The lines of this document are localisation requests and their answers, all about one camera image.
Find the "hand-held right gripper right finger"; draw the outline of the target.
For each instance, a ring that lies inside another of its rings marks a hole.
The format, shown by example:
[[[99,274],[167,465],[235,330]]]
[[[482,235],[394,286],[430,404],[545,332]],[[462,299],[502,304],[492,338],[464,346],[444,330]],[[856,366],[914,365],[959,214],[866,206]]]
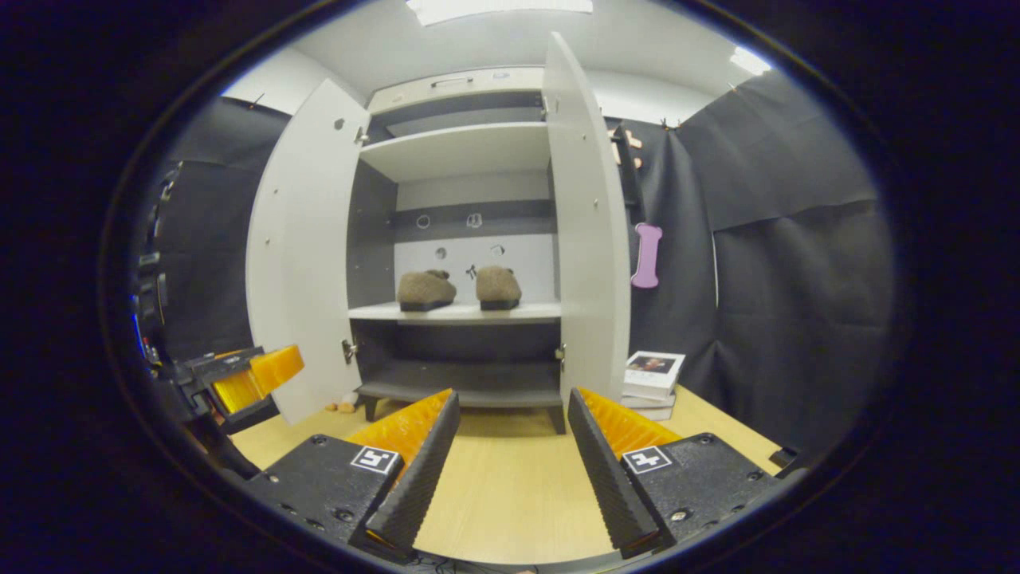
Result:
[[[567,420],[622,558],[685,545],[784,484],[716,434],[682,437],[583,387],[572,389]]]

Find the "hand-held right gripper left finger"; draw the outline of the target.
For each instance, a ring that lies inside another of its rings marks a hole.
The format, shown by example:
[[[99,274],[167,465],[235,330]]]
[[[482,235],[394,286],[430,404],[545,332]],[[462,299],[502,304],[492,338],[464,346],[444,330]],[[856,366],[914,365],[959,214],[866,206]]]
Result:
[[[243,487],[325,545],[414,559],[460,420],[458,393],[441,390],[350,438],[313,435]]]

